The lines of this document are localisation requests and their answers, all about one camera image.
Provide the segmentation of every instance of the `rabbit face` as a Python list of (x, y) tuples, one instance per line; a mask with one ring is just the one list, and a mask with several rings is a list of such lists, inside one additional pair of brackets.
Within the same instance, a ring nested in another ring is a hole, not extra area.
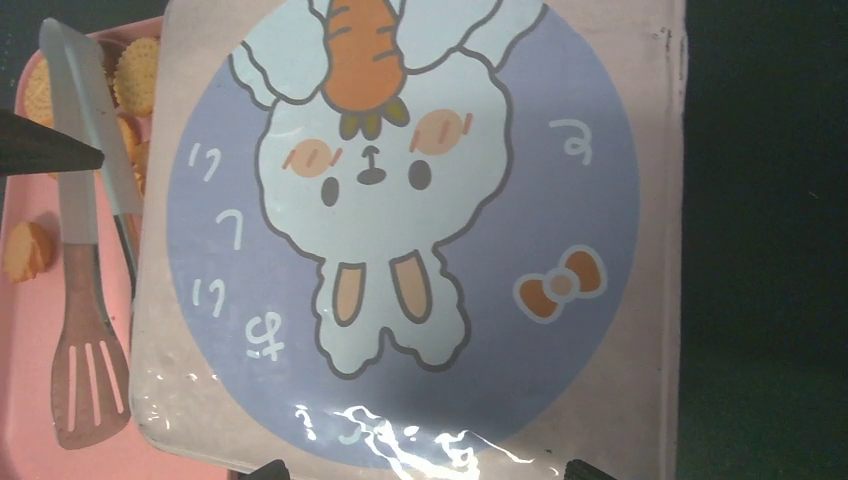
[(398, 97), (409, 121), (382, 122), (372, 140), (343, 140), (320, 93), (276, 103), (258, 154), (273, 229), (308, 254), (357, 263), (432, 248), (468, 225), (508, 171), (505, 89), (457, 52), (409, 75)]

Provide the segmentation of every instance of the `spatula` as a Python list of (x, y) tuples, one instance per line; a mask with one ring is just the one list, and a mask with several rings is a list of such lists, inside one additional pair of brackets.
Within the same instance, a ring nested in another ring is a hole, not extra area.
[[(98, 143), (90, 112), (84, 114), (90, 105), (81, 93), (79, 60), (67, 47), (63, 26), (45, 21), (39, 42), (50, 71), (54, 127), (89, 145)], [(59, 173), (58, 180), (65, 316), (53, 358), (51, 406), (59, 445), (72, 450), (126, 426), (129, 368), (103, 301), (93, 172)]]

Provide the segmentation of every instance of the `orange bow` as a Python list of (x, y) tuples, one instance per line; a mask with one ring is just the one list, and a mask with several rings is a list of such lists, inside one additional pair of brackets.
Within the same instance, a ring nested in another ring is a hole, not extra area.
[(575, 298), (595, 298), (607, 288), (607, 273), (595, 250), (576, 245), (545, 274), (528, 273), (515, 282), (513, 295), (521, 309), (538, 323), (559, 318), (562, 307)]

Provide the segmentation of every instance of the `dark background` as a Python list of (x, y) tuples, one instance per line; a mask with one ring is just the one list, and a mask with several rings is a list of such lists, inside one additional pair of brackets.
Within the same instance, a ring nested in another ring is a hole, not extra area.
[[(0, 0), (0, 107), (45, 17), (165, 3)], [(678, 478), (846, 478), (848, 3), (692, 0), (687, 25)]]

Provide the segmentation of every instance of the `cartoon rabbit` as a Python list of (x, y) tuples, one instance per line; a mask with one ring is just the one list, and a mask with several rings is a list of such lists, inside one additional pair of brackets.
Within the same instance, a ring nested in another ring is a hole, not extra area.
[(257, 151), (269, 227), (320, 264), (316, 340), (361, 374), (383, 338), (441, 371), (469, 339), (438, 246), (506, 181), (509, 93), (495, 77), (538, 0), (288, 0), (231, 55), (269, 110)]

